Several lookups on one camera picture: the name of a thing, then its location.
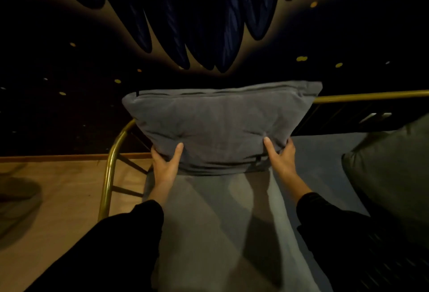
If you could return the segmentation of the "person's left hand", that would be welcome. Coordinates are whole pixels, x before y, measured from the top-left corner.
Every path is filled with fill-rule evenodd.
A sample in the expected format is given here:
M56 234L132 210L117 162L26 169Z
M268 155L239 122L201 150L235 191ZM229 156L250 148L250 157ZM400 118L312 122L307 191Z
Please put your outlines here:
M153 159L155 185L164 188L171 188L176 179L178 170L169 169L169 161L163 159L163 157L156 151L154 145L151 148L151 156Z

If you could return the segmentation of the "green cushion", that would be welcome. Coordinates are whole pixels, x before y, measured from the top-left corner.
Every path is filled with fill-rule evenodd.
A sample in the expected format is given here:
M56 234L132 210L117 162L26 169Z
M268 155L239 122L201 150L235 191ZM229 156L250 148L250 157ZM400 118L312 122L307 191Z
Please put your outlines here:
M429 113L396 131L369 133L341 164L376 222L429 249Z

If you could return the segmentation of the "grey zippered cushion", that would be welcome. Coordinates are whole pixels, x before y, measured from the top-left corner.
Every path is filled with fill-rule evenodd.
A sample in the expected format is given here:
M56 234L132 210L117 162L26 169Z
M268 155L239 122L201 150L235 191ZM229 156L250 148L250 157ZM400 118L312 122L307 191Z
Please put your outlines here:
M179 170L230 175L270 167L263 139L276 152L309 111L319 81L263 83L242 88L141 90L122 104L156 151L170 160L184 144Z

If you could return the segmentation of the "brass metal sofa frame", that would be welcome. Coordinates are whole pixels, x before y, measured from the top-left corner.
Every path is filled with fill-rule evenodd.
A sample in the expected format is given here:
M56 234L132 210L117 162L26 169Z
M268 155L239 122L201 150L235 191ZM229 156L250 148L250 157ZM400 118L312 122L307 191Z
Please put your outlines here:
M406 90L406 91L390 91L382 93L366 93L366 94L346 94L346 95L331 95L331 96L320 96L317 97L313 104L316 105L314 111L310 113L309 116L306 116L305 121L301 122L298 126L296 132L299 132L302 127L311 119L311 117L319 109L320 105L323 104L332 104L332 103L352 103L352 102L362 102L362 101L380 101L380 100L400 100L400 99L416 99L416 98L429 98L429 89L425 90ZM99 205L98 221L105 219L109 216L110 205L111 205L111 195L113 192L122 193L129 196L135 196L142 198L144 197L143 193L135 192L123 187L114 185L114 175L115 175L115 166L116 161L120 160L126 165L132 167L133 169L141 172L144 175L148 174L148 170L143 169L139 165L131 161L126 155L120 154L120 149L124 143L129 132L136 126L135 119L132 119L126 124L126 126L121 130L118 136L115 138L115 141L110 148L108 157L106 158L104 182L101 192L101 201Z

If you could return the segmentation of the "person's left forearm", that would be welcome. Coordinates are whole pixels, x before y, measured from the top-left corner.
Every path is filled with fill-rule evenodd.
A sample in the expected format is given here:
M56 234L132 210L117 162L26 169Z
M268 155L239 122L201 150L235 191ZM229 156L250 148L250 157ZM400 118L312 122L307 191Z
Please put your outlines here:
M151 277L172 183L156 184L130 212L98 222L24 292L155 292Z

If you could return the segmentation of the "person's right forearm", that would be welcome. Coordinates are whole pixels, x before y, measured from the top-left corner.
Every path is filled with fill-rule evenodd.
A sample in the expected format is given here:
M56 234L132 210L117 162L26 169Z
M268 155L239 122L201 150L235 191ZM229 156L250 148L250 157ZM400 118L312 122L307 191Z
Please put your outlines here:
M429 251L279 172L296 199L298 232L334 292L429 292Z

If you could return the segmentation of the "person's right hand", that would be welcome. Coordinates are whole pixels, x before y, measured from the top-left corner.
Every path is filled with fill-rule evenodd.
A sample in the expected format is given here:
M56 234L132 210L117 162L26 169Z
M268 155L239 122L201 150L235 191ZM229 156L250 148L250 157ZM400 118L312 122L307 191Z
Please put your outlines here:
M278 154L281 161L272 167L283 181L291 181L292 178L298 176L295 165L296 148L291 137L287 139L284 149Z

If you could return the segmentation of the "grey sofa seat cushion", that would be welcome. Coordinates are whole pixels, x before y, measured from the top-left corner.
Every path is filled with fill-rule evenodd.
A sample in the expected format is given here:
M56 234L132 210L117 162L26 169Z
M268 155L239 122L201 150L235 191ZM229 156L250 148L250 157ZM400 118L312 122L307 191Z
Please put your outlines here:
M273 170L177 176L164 205L158 292L333 292Z

